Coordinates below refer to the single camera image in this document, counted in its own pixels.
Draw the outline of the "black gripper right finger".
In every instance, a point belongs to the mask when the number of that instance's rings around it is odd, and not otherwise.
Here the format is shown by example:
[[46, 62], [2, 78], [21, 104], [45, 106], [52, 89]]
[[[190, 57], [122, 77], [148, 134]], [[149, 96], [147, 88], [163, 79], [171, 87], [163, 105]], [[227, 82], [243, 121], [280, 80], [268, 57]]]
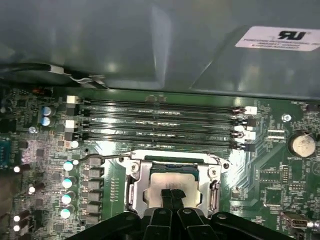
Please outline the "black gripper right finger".
[[185, 207], [186, 194], [171, 191], [172, 206], [186, 240], [290, 240], [291, 237], [228, 212], [206, 218], [197, 208]]

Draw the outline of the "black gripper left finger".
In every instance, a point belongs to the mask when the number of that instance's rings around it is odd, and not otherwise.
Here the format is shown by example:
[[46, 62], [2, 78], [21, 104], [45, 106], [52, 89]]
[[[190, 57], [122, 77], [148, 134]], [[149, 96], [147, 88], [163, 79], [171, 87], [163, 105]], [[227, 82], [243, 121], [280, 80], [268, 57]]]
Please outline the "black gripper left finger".
[[71, 237], [69, 240], [169, 240], [173, 218], [173, 195], [161, 191], [162, 207], [149, 208], [140, 217], [125, 211]]

